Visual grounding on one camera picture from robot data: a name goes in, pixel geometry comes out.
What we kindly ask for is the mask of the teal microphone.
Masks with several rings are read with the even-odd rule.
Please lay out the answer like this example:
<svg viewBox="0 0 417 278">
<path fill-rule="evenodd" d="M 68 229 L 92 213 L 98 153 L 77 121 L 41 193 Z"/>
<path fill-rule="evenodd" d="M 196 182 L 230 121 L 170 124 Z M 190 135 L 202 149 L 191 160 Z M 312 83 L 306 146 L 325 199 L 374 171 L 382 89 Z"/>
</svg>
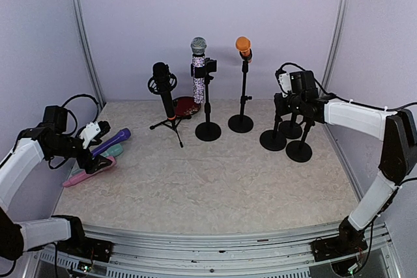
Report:
<svg viewBox="0 0 417 278">
<path fill-rule="evenodd" d="M 117 156 L 120 156 L 123 152 L 124 152 L 124 148 L 122 147 L 120 143 L 118 143 L 116 145 L 109 147 L 106 151 L 104 151 L 100 155 L 105 158 L 108 158 L 110 156 L 116 158 Z M 70 171 L 70 176 L 74 176 L 75 174 L 82 172 L 82 170 L 83 169 L 80 169 L 78 165 L 75 164 L 72 170 Z"/>
</svg>

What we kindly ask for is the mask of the pink microphone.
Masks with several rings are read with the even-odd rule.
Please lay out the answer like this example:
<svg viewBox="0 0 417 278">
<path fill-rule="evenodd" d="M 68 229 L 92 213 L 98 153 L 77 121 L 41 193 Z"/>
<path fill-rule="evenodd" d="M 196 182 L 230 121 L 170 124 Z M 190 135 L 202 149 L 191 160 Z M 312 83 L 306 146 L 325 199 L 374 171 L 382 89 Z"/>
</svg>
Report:
<svg viewBox="0 0 417 278">
<path fill-rule="evenodd" d="M 72 186 L 75 186 L 89 178 L 92 178 L 93 176 L 97 175 L 98 173 L 101 173 L 103 171 L 106 171 L 110 168 L 112 168 L 114 165 L 116 165 L 117 161 L 113 156 L 110 156 L 107 158 L 108 161 L 110 161 L 111 163 L 109 165 L 106 165 L 103 169 L 98 170 L 97 172 L 93 173 L 93 174 L 87 174 L 85 171 L 81 171 L 77 174 L 75 174 L 74 176 L 71 176 L 67 181 L 65 181 L 63 183 L 63 187 L 64 188 L 69 188 Z"/>
</svg>

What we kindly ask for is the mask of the black stand of purple microphone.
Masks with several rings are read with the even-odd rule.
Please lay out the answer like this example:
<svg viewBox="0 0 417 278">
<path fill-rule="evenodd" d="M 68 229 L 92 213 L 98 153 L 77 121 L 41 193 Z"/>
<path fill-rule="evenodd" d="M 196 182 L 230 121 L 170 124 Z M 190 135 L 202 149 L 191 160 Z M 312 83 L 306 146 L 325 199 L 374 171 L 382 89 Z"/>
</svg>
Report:
<svg viewBox="0 0 417 278">
<path fill-rule="evenodd" d="M 298 139 L 302 136 L 302 128 L 296 122 L 297 114 L 293 113 L 290 120 L 281 122 L 279 131 L 288 139 Z"/>
</svg>

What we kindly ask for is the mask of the black stand of pink microphone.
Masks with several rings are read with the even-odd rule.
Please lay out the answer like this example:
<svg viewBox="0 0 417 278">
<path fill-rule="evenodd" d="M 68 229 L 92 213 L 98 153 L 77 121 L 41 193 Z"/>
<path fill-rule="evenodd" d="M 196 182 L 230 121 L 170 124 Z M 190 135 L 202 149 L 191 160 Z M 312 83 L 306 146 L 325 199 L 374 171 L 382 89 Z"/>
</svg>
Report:
<svg viewBox="0 0 417 278">
<path fill-rule="evenodd" d="M 260 135 L 259 142 L 263 148 L 269 151 L 278 152 L 286 147 L 287 138 L 278 130 L 282 121 L 282 118 L 279 115 L 276 115 L 273 128 L 264 131 Z"/>
</svg>

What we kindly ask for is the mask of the purple microphone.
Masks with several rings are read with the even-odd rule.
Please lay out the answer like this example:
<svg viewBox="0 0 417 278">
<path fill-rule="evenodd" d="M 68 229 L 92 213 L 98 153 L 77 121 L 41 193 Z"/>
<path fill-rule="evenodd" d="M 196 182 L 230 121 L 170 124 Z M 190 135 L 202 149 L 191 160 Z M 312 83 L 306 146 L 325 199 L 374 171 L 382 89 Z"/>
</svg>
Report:
<svg viewBox="0 0 417 278">
<path fill-rule="evenodd" d="M 122 143 L 124 141 L 127 141 L 131 136 L 131 132 L 128 128 L 123 128 L 118 131 L 116 135 L 108 139 L 107 141 L 101 143 L 98 145 L 98 147 L 94 148 L 92 150 L 92 154 L 94 157 L 100 155 L 104 151 L 106 151 L 109 147 L 116 145 L 118 143 Z"/>
</svg>

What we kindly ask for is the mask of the black stand of teal microphone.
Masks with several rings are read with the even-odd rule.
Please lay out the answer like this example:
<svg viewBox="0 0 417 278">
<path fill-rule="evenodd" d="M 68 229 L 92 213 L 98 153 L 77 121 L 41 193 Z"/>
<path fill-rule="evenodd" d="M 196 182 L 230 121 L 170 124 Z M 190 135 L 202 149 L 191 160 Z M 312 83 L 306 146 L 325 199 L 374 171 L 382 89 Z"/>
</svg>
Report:
<svg viewBox="0 0 417 278">
<path fill-rule="evenodd" d="M 312 149 L 307 144 L 306 138 L 308 136 L 311 127 L 314 125 L 314 121 L 311 118 L 307 118 L 302 132 L 300 140 L 294 140 L 287 144 L 285 148 L 286 155 L 293 161 L 298 163 L 305 163 L 312 157 Z"/>
</svg>

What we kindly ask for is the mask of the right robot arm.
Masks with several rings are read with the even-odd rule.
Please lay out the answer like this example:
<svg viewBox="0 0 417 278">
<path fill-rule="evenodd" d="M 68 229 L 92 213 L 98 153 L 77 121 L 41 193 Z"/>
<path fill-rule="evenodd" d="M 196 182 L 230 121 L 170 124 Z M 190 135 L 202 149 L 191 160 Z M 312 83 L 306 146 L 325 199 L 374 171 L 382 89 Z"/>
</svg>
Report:
<svg viewBox="0 0 417 278">
<path fill-rule="evenodd" d="M 319 92 L 310 70 L 275 73 L 280 92 L 274 97 L 276 125 L 286 155 L 304 163 L 312 149 L 306 137 L 315 124 L 328 126 L 356 178 L 367 176 L 360 202 L 339 224 L 335 236 L 311 243 L 316 261 L 370 250 L 365 232 L 389 207 L 402 183 L 416 166 L 416 125 L 405 107 L 388 109 L 342 100 Z"/>
</svg>

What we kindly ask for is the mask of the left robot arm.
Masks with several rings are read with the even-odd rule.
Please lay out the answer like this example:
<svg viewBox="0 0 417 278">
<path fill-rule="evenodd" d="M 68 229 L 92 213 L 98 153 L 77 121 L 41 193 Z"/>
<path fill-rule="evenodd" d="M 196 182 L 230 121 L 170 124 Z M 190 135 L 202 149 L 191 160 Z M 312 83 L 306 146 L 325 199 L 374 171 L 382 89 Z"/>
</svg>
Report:
<svg viewBox="0 0 417 278">
<path fill-rule="evenodd" d="M 12 198 L 33 169 L 55 157 L 75 159 L 87 175 L 113 165 L 113 161 L 94 156 L 89 147 L 110 131 L 107 121 L 90 122 L 74 137 L 66 132 L 68 110 L 47 106 L 43 120 L 34 128 L 22 130 L 8 155 L 1 162 L 1 257 L 16 261 L 25 252 L 61 242 L 77 255 L 91 249 L 81 220 L 76 216 L 57 215 L 47 219 L 13 222 L 7 212 Z"/>
</svg>

